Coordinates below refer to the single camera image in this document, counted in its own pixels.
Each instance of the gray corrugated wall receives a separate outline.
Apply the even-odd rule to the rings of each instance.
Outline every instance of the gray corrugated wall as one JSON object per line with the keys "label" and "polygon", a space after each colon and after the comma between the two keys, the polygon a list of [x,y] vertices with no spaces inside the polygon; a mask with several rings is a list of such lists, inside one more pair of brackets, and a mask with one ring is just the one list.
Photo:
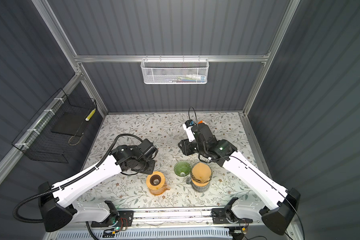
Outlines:
{"label": "gray corrugated wall", "polygon": [[49,1],[78,55],[261,55],[288,0]]}
{"label": "gray corrugated wall", "polygon": [[[74,72],[31,1],[0,1],[0,160],[11,142],[39,108]],[[79,84],[72,94],[87,96]],[[0,185],[0,239],[41,239],[43,224],[21,223],[12,209],[34,195],[45,181],[57,182],[80,171],[101,124],[92,117],[77,146],[77,161],[69,164],[31,161],[22,157]],[[21,214],[40,218],[37,201]]]}
{"label": "gray corrugated wall", "polygon": [[[88,98],[82,84],[78,84],[72,95]],[[45,233],[42,223],[22,223],[15,220],[12,210],[20,201],[37,194],[37,188],[44,182],[53,184],[67,179],[81,170],[86,156],[100,128],[102,117],[98,111],[77,145],[73,160],[68,164],[58,162],[32,161],[23,156],[0,185],[0,240],[39,240]],[[24,205],[19,213],[28,218],[41,218],[37,200]]]}
{"label": "gray corrugated wall", "polygon": [[307,239],[360,239],[360,0],[301,3],[249,118]]}
{"label": "gray corrugated wall", "polygon": [[74,72],[31,1],[0,1],[0,160]]}
{"label": "gray corrugated wall", "polygon": [[207,84],[145,84],[139,63],[84,63],[109,112],[242,110],[261,63],[210,63]]}
{"label": "gray corrugated wall", "polygon": [[[264,55],[288,0],[49,1],[78,55]],[[260,63],[207,84],[146,85],[138,63],[84,63],[109,112],[242,110]]]}

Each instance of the orange pitcher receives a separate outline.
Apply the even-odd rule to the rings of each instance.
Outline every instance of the orange pitcher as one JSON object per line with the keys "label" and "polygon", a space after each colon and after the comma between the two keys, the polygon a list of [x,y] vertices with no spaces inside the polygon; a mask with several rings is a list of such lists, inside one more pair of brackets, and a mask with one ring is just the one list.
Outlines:
{"label": "orange pitcher", "polygon": [[158,171],[148,175],[146,184],[149,192],[153,195],[160,195],[165,192],[165,190],[171,189],[165,182],[164,174]]}

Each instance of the black cable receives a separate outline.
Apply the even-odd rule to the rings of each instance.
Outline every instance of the black cable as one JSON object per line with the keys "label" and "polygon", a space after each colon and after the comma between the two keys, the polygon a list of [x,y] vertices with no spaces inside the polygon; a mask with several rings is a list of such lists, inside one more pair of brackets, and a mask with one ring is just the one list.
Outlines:
{"label": "black cable", "polygon": [[123,175],[126,175],[126,176],[132,176],[132,175],[136,175],[136,174],[138,174],[138,172],[136,172],[136,173],[133,173],[133,174],[126,174],[126,173],[123,173],[123,172],[120,172],[121,174],[123,174]]}
{"label": "black cable", "polygon": [[247,237],[245,236],[245,234],[244,234],[244,237],[245,237],[246,240],[251,240],[251,239],[258,238],[258,237],[263,237],[263,238],[265,238],[265,240],[268,240],[268,239],[267,239],[266,237],[264,237],[264,236],[256,236],[256,237],[247,238]]}
{"label": "black cable", "polygon": [[85,225],[87,226],[88,232],[89,232],[89,234],[91,235],[91,237],[92,237],[94,240],[99,240],[99,239],[93,234],[91,228],[89,227],[89,222],[85,222]]}
{"label": "black cable", "polygon": [[288,235],[288,233],[287,232],[285,232],[285,234],[289,237],[289,239],[290,240],[293,240],[289,235]]}
{"label": "black cable", "polygon": [[89,169],[88,171],[86,171],[85,173],[83,173],[82,175],[78,176],[77,178],[59,186],[59,187],[55,187],[53,189],[50,189],[50,190],[47,190],[43,193],[39,193],[39,194],[36,194],[36,195],[33,195],[32,197],[29,197],[27,199],[24,199],[23,201],[21,201],[18,205],[16,205],[12,211],[12,215],[13,217],[20,221],[20,222],[25,222],[25,223],[42,223],[43,222],[43,219],[31,219],[31,218],[25,218],[25,217],[22,217],[20,216],[19,214],[19,208],[21,206],[23,206],[24,204],[26,204],[27,202],[29,201],[32,201],[34,199],[37,199],[39,197],[42,197],[42,196],[45,196],[45,195],[48,195],[48,194],[51,194],[53,192],[56,192],[60,189],[64,189],[65,187],[71,185],[72,183],[74,182],[77,182],[78,180],[82,179],[83,177],[87,176],[88,174],[90,174],[91,172],[95,171],[97,168],[99,168],[99,166],[106,160],[107,156],[109,156],[110,152],[112,151],[113,147],[115,146],[117,140],[120,138],[120,137],[123,137],[123,136],[129,136],[129,137],[134,137],[136,139],[139,139],[140,142],[142,142],[143,140],[141,140],[139,137],[133,135],[133,134],[129,134],[129,133],[122,133],[122,134],[119,134],[115,139],[114,141],[112,142],[112,144],[109,146],[108,150],[106,151],[106,154],[102,157],[102,159],[95,165],[95,167],[92,167],[91,169]]}
{"label": "black cable", "polygon": [[[193,112],[195,113],[197,131],[199,131],[199,123],[198,123],[198,121],[197,121],[196,111],[195,111],[195,109],[194,109],[193,107],[189,107],[189,108],[188,108],[188,118],[191,119],[191,117],[190,117],[190,115],[189,115],[189,111],[191,110],[191,108],[193,109]],[[199,158],[199,161],[201,161],[201,159],[200,159],[199,144],[197,143],[197,141],[196,141],[196,146],[197,146],[197,151],[198,151],[198,156],[197,156],[197,157]]]}

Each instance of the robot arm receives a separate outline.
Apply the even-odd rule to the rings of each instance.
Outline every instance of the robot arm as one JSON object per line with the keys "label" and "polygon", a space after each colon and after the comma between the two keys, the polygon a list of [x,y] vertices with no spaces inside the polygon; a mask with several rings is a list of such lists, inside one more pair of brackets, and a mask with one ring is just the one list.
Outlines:
{"label": "robot arm", "polygon": [[209,161],[216,162],[235,174],[262,200],[260,203],[251,203],[238,198],[231,199],[225,207],[227,219],[231,222],[240,218],[262,220],[273,232],[283,235],[297,209],[299,192],[295,189],[288,190],[271,180],[227,140],[217,141],[206,124],[195,124],[188,120],[183,128],[187,131],[188,139],[180,141],[178,146],[184,155],[198,153]]}
{"label": "robot arm", "polygon": [[[112,150],[115,142],[121,136],[133,136],[141,143],[138,146],[121,145]],[[102,160],[53,185],[49,185],[48,182],[43,183],[39,186],[39,194],[25,199],[15,207],[13,216],[21,222],[42,222],[47,232],[56,231],[69,222],[95,221],[113,226],[119,217],[111,201],[86,203],[77,201],[77,197],[101,181],[128,169],[138,173],[152,174],[155,166],[153,158],[157,152],[157,148],[148,139],[141,140],[132,134],[120,134],[108,149],[107,156],[104,156]],[[20,216],[18,209],[36,198],[39,199],[42,219]]]}

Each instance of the floral tablecloth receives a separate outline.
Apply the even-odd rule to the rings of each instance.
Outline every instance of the floral tablecloth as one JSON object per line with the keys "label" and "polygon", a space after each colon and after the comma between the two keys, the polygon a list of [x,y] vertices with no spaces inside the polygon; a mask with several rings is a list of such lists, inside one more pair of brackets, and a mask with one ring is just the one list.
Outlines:
{"label": "floral tablecloth", "polygon": [[[107,115],[84,168],[99,161],[118,134],[132,133],[143,139],[148,138],[158,148],[155,171],[164,174],[171,189],[162,195],[154,196],[145,184],[147,175],[118,174],[91,188],[79,197],[79,200],[111,200],[118,209],[219,206],[227,204],[232,197],[241,197],[251,202],[259,201],[258,196],[248,186],[216,163],[209,164],[213,176],[210,188],[204,193],[195,192],[191,185],[185,182],[186,177],[179,177],[174,173],[173,166],[178,161],[189,162],[191,166],[199,161],[196,154],[184,156],[177,146],[180,140],[187,138],[182,127],[187,119],[188,114]],[[197,119],[209,125],[216,139],[230,141],[256,166],[238,113],[198,113]],[[122,144],[132,145],[138,142],[134,138],[121,137],[116,146]]]}

